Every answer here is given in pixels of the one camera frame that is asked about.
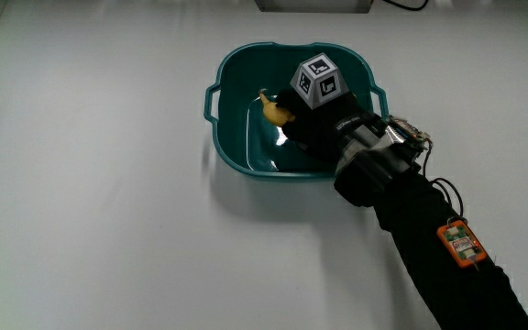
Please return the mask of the person's right hand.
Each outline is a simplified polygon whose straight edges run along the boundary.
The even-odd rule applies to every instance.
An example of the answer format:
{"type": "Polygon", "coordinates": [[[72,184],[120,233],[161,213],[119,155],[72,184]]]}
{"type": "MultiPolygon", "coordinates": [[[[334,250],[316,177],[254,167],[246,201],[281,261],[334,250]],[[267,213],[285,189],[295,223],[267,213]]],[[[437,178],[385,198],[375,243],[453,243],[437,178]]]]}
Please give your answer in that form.
{"type": "Polygon", "coordinates": [[[265,115],[305,153],[334,163],[337,175],[390,179],[431,146],[429,136],[407,120],[364,109],[324,53],[299,64],[265,115]]]}

